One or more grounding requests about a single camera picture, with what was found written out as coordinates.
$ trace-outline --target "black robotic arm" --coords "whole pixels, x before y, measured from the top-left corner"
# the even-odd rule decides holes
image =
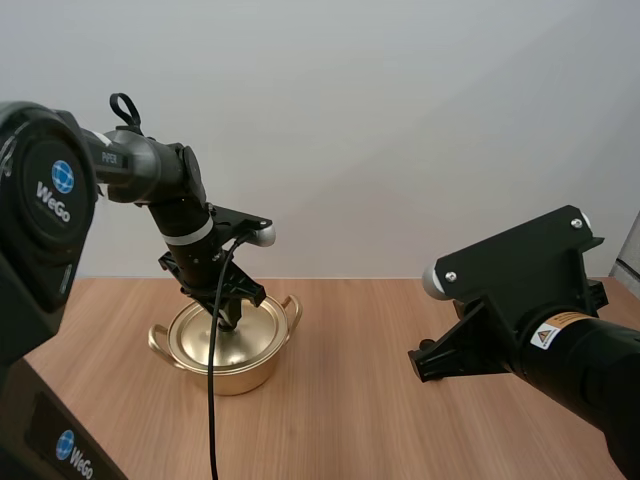
[[[160,265],[210,313],[220,307],[221,328],[235,328],[242,299],[266,297],[223,246],[273,244],[271,220],[208,203],[193,150],[145,137],[126,95],[110,103],[126,125],[106,134],[69,112],[0,104],[0,472],[10,478],[125,478],[22,358],[58,331],[99,185],[149,209],[169,249]]]

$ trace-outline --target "yellow warning sticker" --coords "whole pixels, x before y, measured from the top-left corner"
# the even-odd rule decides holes
[[[554,315],[540,324],[533,334],[533,337],[531,337],[531,344],[543,350],[547,350],[551,345],[551,342],[553,342],[553,339],[556,338],[556,335],[558,335],[564,327],[588,318],[592,317],[578,312],[563,312],[558,315]]]
[[[553,327],[564,328],[567,325],[571,325],[574,322],[579,320],[586,320],[587,318],[592,318],[589,315],[585,315],[584,313],[577,312],[563,312],[558,315],[554,315],[551,318],[548,318],[544,323],[547,323]]]

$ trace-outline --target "wego logo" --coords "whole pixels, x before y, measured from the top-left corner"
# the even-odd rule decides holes
[[[64,223],[69,223],[71,220],[71,214],[65,210],[64,202],[60,202],[53,198],[53,192],[45,187],[42,182],[38,182],[38,188],[36,190],[36,196],[42,200],[53,213],[56,214]]]
[[[69,463],[73,465],[73,467],[78,470],[80,475],[82,475],[87,480],[90,480],[93,477],[93,468],[91,468],[91,460],[84,460],[84,452],[80,451],[78,447],[74,446],[74,435],[71,430],[65,430],[60,435],[58,439],[58,444],[56,445],[56,457],[58,460],[66,460],[69,458]]]

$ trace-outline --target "black mounting bracket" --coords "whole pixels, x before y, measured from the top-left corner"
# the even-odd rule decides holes
[[[582,253],[602,242],[580,210],[566,206],[439,259],[435,273],[460,321],[408,352],[416,375],[427,382],[513,372],[523,332],[540,315],[597,317],[607,295],[586,278]],[[448,272],[456,272],[453,282]]]

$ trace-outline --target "black cable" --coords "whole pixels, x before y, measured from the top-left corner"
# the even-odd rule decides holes
[[[222,264],[220,276],[218,277],[218,288],[216,289],[216,298],[213,303],[213,313],[211,316],[211,335],[209,336],[209,362],[207,364],[207,393],[209,397],[209,458],[211,460],[211,476],[213,480],[218,480],[218,466],[216,460],[216,418],[215,407],[213,404],[213,353],[216,348],[216,333],[218,331],[218,311],[220,310],[220,297],[222,296],[222,285],[224,283],[224,274],[227,266],[231,263],[233,252],[242,245],[245,238],[237,239],[229,251],[227,257]]]

